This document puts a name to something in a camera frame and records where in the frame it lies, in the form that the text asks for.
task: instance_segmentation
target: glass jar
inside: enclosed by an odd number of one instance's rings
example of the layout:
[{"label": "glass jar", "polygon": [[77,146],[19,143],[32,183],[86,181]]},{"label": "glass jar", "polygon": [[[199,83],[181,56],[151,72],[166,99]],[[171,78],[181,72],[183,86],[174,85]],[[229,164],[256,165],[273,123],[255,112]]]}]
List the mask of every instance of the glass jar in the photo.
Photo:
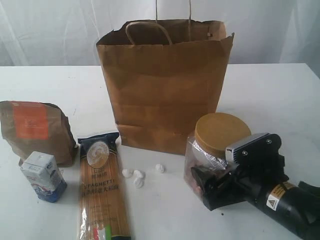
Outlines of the glass jar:
[{"label": "glass jar", "polygon": [[184,180],[198,197],[203,199],[207,179],[218,180],[232,167],[226,161],[226,147],[249,135],[248,126],[227,113],[210,113],[197,121],[187,138]]}]

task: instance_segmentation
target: white backdrop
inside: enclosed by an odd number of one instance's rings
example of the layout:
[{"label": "white backdrop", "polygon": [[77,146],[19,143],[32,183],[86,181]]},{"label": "white backdrop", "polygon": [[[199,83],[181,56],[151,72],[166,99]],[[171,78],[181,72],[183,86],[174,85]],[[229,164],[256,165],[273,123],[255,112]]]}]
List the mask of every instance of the white backdrop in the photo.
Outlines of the white backdrop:
[{"label": "white backdrop", "polygon": [[[186,19],[188,0],[158,0],[159,19]],[[155,0],[0,0],[0,66],[99,65],[95,43]],[[192,19],[235,32],[230,63],[307,63],[320,76],[319,0],[192,0]]]}]

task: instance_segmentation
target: small white carton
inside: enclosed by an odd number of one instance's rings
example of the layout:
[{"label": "small white carton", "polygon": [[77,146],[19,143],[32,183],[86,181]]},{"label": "small white carton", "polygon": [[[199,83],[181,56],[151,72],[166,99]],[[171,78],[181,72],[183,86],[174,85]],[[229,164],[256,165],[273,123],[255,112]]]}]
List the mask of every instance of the small white carton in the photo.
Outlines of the small white carton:
[{"label": "small white carton", "polygon": [[67,187],[53,155],[34,151],[20,169],[39,199],[54,203]]}]

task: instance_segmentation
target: white table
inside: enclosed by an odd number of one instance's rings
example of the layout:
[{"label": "white table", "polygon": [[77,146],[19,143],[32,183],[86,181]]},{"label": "white table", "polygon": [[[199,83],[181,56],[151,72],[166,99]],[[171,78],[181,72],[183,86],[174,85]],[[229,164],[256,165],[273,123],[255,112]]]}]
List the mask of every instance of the white table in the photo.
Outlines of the white table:
[{"label": "white table", "polygon": [[[319,90],[320,79],[305,64],[229,65],[217,111],[239,117],[253,133],[279,134],[290,181],[320,186]],[[60,106],[75,138],[116,129],[100,66],[0,67],[3,100]],[[125,180],[135,239],[298,239],[246,202],[207,210],[183,180],[183,156],[118,149],[125,168],[146,172],[141,189],[132,178]],[[2,139],[0,153],[1,239],[77,239],[79,159],[64,168],[68,187],[62,198],[48,203],[37,198],[20,172],[19,157]],[[155,173],[157,163],[166,174]]]}]

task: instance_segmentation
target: wooden jar lid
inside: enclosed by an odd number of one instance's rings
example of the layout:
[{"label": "wooden jar lid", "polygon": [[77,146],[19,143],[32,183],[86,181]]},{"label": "wooden jar lid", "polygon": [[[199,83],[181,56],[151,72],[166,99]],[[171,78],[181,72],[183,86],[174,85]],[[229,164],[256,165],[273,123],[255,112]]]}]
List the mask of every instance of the wooden jar lid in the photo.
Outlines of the wooden jar lid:
[{"label": "wooden jar lid", "polygon": [[251,135],[249,127],[236,116],[216,112],[202,116],[195,125],[198,145],[208,154],[225,159],[226,147]]}]

